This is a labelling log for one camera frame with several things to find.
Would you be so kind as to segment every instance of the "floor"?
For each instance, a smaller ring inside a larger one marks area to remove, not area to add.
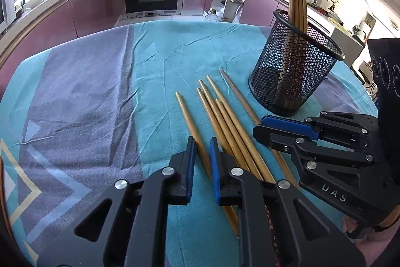
[[[204,22],[204,16],[194,15],[166,15],[166,16],[152,16],[149,18],[136,18],[119,21],[116,26],[127,26],[129,24],[150,22],[150,21],[192,21],[192,22]]]

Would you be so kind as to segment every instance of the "metal screw cap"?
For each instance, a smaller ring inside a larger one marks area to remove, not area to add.
[[[287,180],[281,180],[277,183],[277,186],[281,189],[289,189],[291,187],[291,183]]]
[[[118,180],[114,183],[114,186],[117,189],[124,189],[127,187],[127,185],[128,183],[126,182],[126,180]]]
[[[167,166],[166,168],[164,168],[162,171],[162,174],[165,176],[170,176],[172,174],[175,173],[175,170],[173,168],[171,168],[170,166]]]
[[[317,167],[317,163],[315,163],[314,161],[309,161],[307,162],[307,168],[310,170],[313,170]]]
[[[241,176],[243,174],[243,170],[241,168],[233,168],[230,172],[233,176]]]

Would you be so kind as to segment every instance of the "kitchen utensil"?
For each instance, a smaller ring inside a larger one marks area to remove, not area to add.
[[[239,91],[239,89],[236,87],[236,85],[232,82],[232,80],[229,78],[227,73],[225,73],[225,71],[223,71],[223,70],[220,70],[219,72],[221,73],[223,79],[227,82],[229,87],[232,89],[233,93],[235,93],[237,99],[239,100],[239,102],[241,103],[241,105],[243,106],[243,108],[245,109],[245,111],[249,115],[250,119],[253,121],[253,123],[255,125],[261,124],[261,121],[259,120],[259,118],[255,114],[253,109],[250,107],[250,105],[247,102],[247,100],[245,99],[245,97],[242,95],[242,93]],[[264,180],[265,181],[274,180],[274,177],[272,175],[269,176],[269,174],[271,174],[271,172],[269,171],[269,169],[265,165],[263,158],[261,157],[261,155],[259,154],[259,152],[255,148],[255,146],[254,146],[253,142],[251,141],[251,139],[249,138],[249,136],[247,136],[245,131],[243,131],[243,132],[241,131],[240,125],[237,125],[236,127],[237,127],[238,131],[241,133],[241,135],[245,135],[243,140],[245,141],[246,146],[249,149],[249,151],[250,151],[255,163],[257,164],[257,167],[259,168],[259,171],[263,175]],[[285,179],[288,180],[291,184],[295,185],[298,188],[299,185],[296,182],[295,177],[293,177],[293,174],[291,173],[286,161],[283,159],[282,154],[279,151],[276,151],[276,150],[273,150],[273,149],[271,149],[271,152],[272,152],[273,156],[275,157],[276,161],[278,162],[279,167],[283,171],[283,175],[285,176]]]
[[[199,88],[197,88],[197,93],[199,95],[201,103],[203,104],[205,113],[207,113],[209,122],[211,123],[211,126],[214,130],[215,136],[217,137],[218,143],[221,145],[221,147],[225,153],[228,153],[229,155],[233,155],[232,150],[228,144],[227,138],[225,137],[225,135],[221,129],[221,126],[219,125],[217,118],[215,117],[213,110],[211,109],[209,102],[207,101],[205,94]]]
[[[199,132],[197,131],[195,123],[193,122],[191,114],[189,113],[189,110],[187,109],[183,98],[181,97],[179,92],[176,92],[175,95],[176,95],[177,101],[179,103],[179,107],[182,111],[183,117],[185,118],[185,122],[186,122],[187,128],[189,129],[189,133],[192,135],[192,137],[196,141],[197,151],[199,153],[201,162],[203,163],[203,166],[205,168],[205,172],[207,173],[209,179],[212,181],[213,175],[211,173],[211,161],[205,150],[201,136],[200,136]],[[233,209],[232,206],[223,206],[223,210],[225,211],[225,214],[227,216],[229,224],[231,225],[231,227],[233,229],[234,234],[238,235],[239,234],[238,217],[235,213],[235,210]]]
[[[308,23],[305,34],[289,22],[286,11],[275,10],[273,15],[276,21],[249,76],[249,87],[264,108],[280,116],[291,116],[336,61],[345,56],[331,38],[312,24]]]
[[[339,23],[341,26],[343,26],[343,23],[341,21],[341,19],[338,17],[338,15],[334,12],[327,12],[327,17],[328,18],[332,18],[333,20],[335,20],[337,23]]]
[[[243,156],[245,158],[250,157],[251,161],[249,162],[246,159],[246,163],[248,167],[250,168],[250,171],[254,173],[256,176],[262,176],[263,180],[268,181],[268,182],[275,182],[273,175],[269,171],[268,167],[266,166],[265,162],[263,161],[263,158],[255,148],[253,142],[250,140],[249,135],[243,128],[242,124],[240,123],[239,119],[233,112],[231,106],[223,96],[223,94],[219,91],[217,85],[214,83],[214,81],[211,79],[209,75],[206,76],[207,80],[209,81],[211,87],[213,88],[215,94],[217,95],[218,100],[222,104],[222,106],[219,106],[219,109],[225,119],[225,121],[232,121],[233,128],[231,128],[233,134],[235,134],[234,130],[237,130],[237,133],[240,136],[240,139],[236,139],[237,144],[239,145],[239,148],[241,152],[243,153]]]

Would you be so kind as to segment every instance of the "purple stripe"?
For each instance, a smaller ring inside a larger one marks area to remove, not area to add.
[[[327,75],[313,95],[325,111],[361,113],[341,81],[332,73]]]

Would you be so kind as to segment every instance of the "plastic bottle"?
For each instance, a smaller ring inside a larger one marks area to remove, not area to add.
[[[211,13],[205,16],[204,21],[205,22],[221,22],[220,18],[217,16],[215,10],[211,10]]]

